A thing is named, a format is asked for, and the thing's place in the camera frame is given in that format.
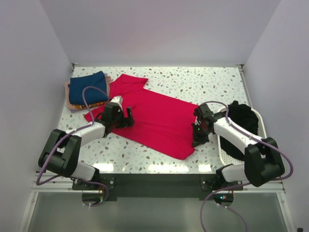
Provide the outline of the red t shirt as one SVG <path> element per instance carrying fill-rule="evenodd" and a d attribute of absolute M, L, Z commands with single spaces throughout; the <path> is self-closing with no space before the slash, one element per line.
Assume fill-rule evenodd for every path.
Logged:
<path fill-rule="evenodd" d="M 130 107 L 133 127 L 113 132 L 172 158 L 184 160 L 194 152 L 192 145 L 197 105 L 145 89 L 146 78 L 123 74 L 110 84 L 110 97 L 121 96 L 122 106 Z M 103 81 L 85 81 L 85 99 L 92 104 L 99 90 L 107 90 Z"/>

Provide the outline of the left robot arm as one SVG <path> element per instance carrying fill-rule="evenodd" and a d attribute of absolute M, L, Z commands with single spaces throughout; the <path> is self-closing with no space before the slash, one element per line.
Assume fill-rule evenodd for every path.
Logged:
<path fill-rule="evenodd" d="M 88 189 L 100 184 L 98 169 L 79 161 L 82 146 L 106 137 L 114 129 L 132 127 L 135 123 L 131 108 L 126 114 L 120 103 L 109 102 L 93 121 L 71 131 L 55 129 L 51 132 L 39 157 L 41 167 L 36 184 L 45 184 L 59 176 L 83 180 Z"/>

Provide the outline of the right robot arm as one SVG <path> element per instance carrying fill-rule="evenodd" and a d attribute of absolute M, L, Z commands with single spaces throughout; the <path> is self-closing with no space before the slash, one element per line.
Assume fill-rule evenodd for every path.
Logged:
<path fill-rule="evenodd" d="M 201 104 L 193 115 L 192 147 L 209 142 L 209 135 L 216 134 L 234 145 L 244 156 L 242 164 L 229 164 L 216 171 L 215 184 L 221 190 L 232 182 L 248 181 L 259 187 L 280 178 L 285 173 L 281 153 L 274 139 L 262 138 L 243 129 L 228 117 L 228 112 L 213 113 L 206 103 Z"/>

